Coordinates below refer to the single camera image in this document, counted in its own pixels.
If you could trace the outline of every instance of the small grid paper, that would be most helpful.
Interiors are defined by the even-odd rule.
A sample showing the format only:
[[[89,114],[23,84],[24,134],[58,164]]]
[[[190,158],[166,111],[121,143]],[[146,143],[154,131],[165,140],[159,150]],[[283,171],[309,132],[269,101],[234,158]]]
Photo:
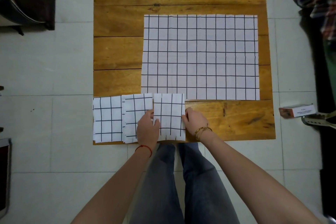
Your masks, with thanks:
[[[260,100],[256,15],[145,15],[142,93]]]
[[[159,141],[186,140],[181,115],[185,113],[184,94],[154,94],[154,119],[160,120]]]
[[[138,121],[146,111],[153,109],[153,95],[132,94],[122,95],[122,141],[124,143],[137,142]]]
[[[121,96],[93,98],[93,140],[122,140]]]

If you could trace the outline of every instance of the forearm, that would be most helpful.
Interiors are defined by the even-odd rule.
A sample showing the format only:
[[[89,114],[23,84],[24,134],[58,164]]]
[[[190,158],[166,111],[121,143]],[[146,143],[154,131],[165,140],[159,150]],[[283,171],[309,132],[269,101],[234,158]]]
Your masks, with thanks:
[[[76,216],[72,224],[122,223],[150,156],[145,147],[111,177]]]
[[[201,142],[216,159],[258,223],[319,223],[286,188],[215,133],[204,131]]]

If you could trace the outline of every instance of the bracelet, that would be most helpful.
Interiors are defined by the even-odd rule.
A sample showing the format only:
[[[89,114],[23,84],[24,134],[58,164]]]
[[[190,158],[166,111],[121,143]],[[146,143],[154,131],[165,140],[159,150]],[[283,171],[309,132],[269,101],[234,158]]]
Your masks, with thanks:
[[[138,148],[136,148],[135,149],[135,151],[134,152],[136,152],[137,151],[137,149],[139,149],[140,147],[146,147],[146,148],[148,148],[149,150],[150,150],[150,156],[149,157],[151,157],[152,156],[152,149],[151,148],[149,148],[149,146],[147,146],[147,145],[140,145]]]
[[[200,132],[200,131],[204,131],[204,130],[207,130],[207,129],[209,129],[209,130],[212,132],[212,129],[209,128],[208,124],[207,124],[206,127],[201,127],[201,128],[199,128],[199,129],[197,129],[197,130],[195,131],[195,137],[196,137],[196,139],[198,139],[197,136],[196,136],[198,132]]]

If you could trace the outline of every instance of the wooden table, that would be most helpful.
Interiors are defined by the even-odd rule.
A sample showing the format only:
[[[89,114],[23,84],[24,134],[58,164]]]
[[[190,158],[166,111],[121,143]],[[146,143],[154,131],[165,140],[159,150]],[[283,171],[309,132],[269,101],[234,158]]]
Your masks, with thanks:
[[[223,140],[275,139],[266,0],[94,0],[95,97],[141,92],[144,14],[258,15],[260,101],[186,101],[185,106],[203,112]]]

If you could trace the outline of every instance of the leg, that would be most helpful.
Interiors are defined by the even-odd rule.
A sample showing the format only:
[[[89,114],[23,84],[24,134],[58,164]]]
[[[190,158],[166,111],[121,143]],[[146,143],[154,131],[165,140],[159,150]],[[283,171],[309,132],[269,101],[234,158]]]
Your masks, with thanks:
[[[175,147],[160,144],[136,203],[130,224],[184,224],[174,180]]]
[[[239,223],[216,168],[197,143],[178,144],[185,180],[185,223]]]

